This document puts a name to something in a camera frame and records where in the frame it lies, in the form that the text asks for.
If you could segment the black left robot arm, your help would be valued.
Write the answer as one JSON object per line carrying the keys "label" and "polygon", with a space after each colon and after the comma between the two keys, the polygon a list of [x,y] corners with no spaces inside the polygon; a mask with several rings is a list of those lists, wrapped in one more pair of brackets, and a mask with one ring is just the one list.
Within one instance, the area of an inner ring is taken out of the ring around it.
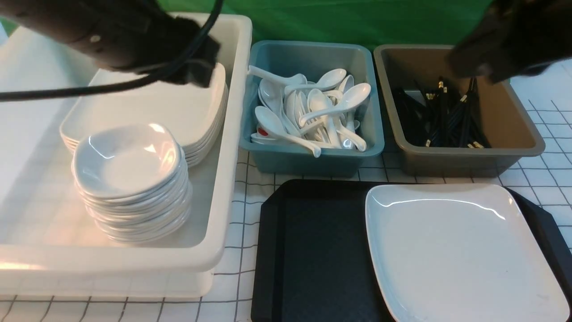
{"label": "black left robot arm", "polygon": [[199,35],[192,19],[156,0],[3,0],[1,16],[80,52],[115,72],[149,75]]}

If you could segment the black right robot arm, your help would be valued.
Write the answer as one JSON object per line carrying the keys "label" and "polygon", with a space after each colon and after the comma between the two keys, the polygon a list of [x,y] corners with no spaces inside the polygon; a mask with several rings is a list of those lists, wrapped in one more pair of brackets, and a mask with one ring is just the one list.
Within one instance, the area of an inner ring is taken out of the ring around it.
{"label": "black right robot arm", "polygon": [[571,32],[569,0],[495,0],[446,61],[456,77],[485,76],[493,84],[537,76],[571,58]]}

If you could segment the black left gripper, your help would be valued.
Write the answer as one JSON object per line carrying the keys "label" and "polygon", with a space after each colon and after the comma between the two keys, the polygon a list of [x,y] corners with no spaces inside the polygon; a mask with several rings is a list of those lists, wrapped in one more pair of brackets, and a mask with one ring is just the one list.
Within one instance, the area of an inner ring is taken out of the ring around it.
{"label": "black left gripper", "polygon": [[193,84],[207,88],[213,76],[220,43],[209,33],[218,16],[209,16],[203,25],[186,17],[169,17],[166,33],[151,42],[151,67],[147,82]]}

